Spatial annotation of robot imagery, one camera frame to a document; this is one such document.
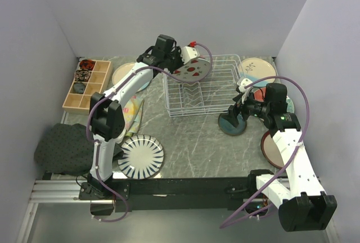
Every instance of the marble countertop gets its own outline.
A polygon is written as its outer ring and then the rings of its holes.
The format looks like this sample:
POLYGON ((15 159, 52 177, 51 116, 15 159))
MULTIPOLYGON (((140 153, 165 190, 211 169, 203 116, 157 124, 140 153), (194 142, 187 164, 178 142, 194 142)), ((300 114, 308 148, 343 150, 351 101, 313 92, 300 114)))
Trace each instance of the marble countertop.
MULTIPOLYGON (((275 66, 271 57, 260 58, 275 66)), ((91 59, 112 61, 113 71, 122 64, 136 61, 134 56, 91 59)), ((260 140, 267 130, 259 119, 250 117, 244 133, 233 137, 219 129, 218 114, 171 118, 165 108, 162 75, 156 76, 137 94, 145 99, 138 133, 155 137, 165 151, 163 167, 156 177, 245 177, 253 169, 277 170, 261 152, 260 140)), ((67 114, 64 121, 84 125, 86 122, 87 116, 77 114, 67 114)), ((114 178, 125 177, 116 162, 113 170, 114 178)))

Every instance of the black and white striped plate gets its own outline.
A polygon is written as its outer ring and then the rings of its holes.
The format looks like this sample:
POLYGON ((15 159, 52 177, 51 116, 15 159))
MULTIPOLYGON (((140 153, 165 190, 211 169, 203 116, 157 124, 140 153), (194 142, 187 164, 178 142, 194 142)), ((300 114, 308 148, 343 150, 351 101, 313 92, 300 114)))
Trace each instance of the black and white striped plate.
POLYGON ((124 155, 118 160, 118 164, 127 177, 144 179, 160 170, 164 160, 164 149, 154 137, 136 135, 126 140, 121 148, 124 155))

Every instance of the white plate with red pattern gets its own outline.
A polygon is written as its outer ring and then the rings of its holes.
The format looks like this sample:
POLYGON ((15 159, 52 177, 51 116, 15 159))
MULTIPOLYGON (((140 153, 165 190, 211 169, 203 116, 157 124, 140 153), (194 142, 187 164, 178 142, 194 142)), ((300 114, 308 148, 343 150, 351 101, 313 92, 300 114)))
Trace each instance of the white plate with red pattern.
POLYGON ((192 60, 190 63, 174 72, 176 77, 185 80, 187 83, 193 83, 204 79, 211 69, 210 62, 203 58, 192 60))

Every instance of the dish rack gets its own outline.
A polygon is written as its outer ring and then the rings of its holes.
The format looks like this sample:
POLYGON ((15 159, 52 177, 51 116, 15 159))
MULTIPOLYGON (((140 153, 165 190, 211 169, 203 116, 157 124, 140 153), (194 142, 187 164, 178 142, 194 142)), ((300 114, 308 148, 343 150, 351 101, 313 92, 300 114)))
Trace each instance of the dish rack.
POLYGON ((238 55, 213 56, 212 70, 202 81, 180 83, 163 74, 165 107, 170 117, 219 114, 234 104, 240 79, 238 55))

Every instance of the ceramic plate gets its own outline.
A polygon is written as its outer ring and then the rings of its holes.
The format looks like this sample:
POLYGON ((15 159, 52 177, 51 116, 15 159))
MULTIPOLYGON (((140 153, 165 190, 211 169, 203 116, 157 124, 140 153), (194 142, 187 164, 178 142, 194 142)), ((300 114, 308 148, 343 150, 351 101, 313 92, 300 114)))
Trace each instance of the ceramic plate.
MULTIPOLYGON (((256 90, 254 92, 255 99, 257 101, 263 101, 263 94, 265 96, 265 92, 266 92, 266 87, 261 88, 261 90, 260 89, 256 90)), ((295 112, 294 103, 293 103, 292 99, 289 98, 288 96, 286 96, 286 103, 287 103, 287 112, 294 113, 295 112)))
MULTIPOLYGON (((267 76, 276 75, 276 71, 274 67, 270 63, 260 58, 256 58, 256 57, 247 58, 241 62, 241 66, 242 69, 244 70, 246 77, 252 80, 253 82, 267 76)), ((238 70, 239 72, 242 73, 240 66, 238 66, 238 70)), ((274 81, 275 78, 268 79, 260 83, 257 83, 256 86, 265 87, 267 83, 272 83, 274 81)))
POLYGON ((144 179, 160 170, 164 160, 164 149, 154 137, 136 135, 126 140, 121 148, 124 155, 118 160, 118 164, 127 177, 144 179))
POLYGON ((192 60, 190 63, 176 70, 174 75, 179 77, 179 79, 187 81, 187 83, 192 83, 194 81, 204 79, 210 68, 211 66, 208 60, 198 58, 197 60, 192 60))
POLYGON ((261 138, 261 151, 264 157, 270 162, 271 165, 281 169, 284 167, 279 149, 277 148, 274 140, 271 138, 269 131, 265 132, 263 138, 261 138))
MULTIPOLYGON (((135 63, 126 63, 126 64, 118 67, 112 75, 112 79, 111 79, 112 84, 115 85, 121 79, 123 79, 124 76, 127 75, 129 73, 129 71, 131 71, 131 69, 134 67, 134 65, 135 65, 135 63)), ((137 92, 144 90, 149 84, 150 84, 150 82, 147 82, 137 92)))
POLYGON ((223 114, 219 115, 218 125, 225 134, 236 136, 242 134, 245 131, 246 121, 242 119, 242 116, 240 114, 238 114, 237 116, 238 126, 236 128, 231 125, 229 121, 222 118, 222 115, 223 114))

